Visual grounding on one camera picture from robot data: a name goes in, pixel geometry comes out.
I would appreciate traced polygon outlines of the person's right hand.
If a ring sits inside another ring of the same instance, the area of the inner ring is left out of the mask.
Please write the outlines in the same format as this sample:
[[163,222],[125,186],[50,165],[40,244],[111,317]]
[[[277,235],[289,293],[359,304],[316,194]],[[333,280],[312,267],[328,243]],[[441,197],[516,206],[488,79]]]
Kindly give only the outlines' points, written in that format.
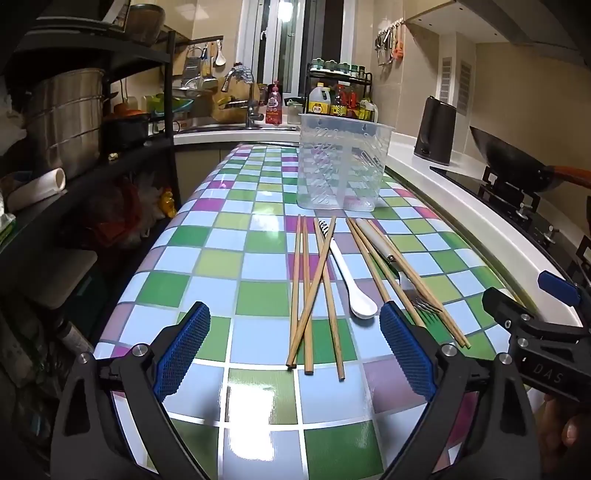
[[536,413],[544,479],[590,478],[590,405],[544,396]]

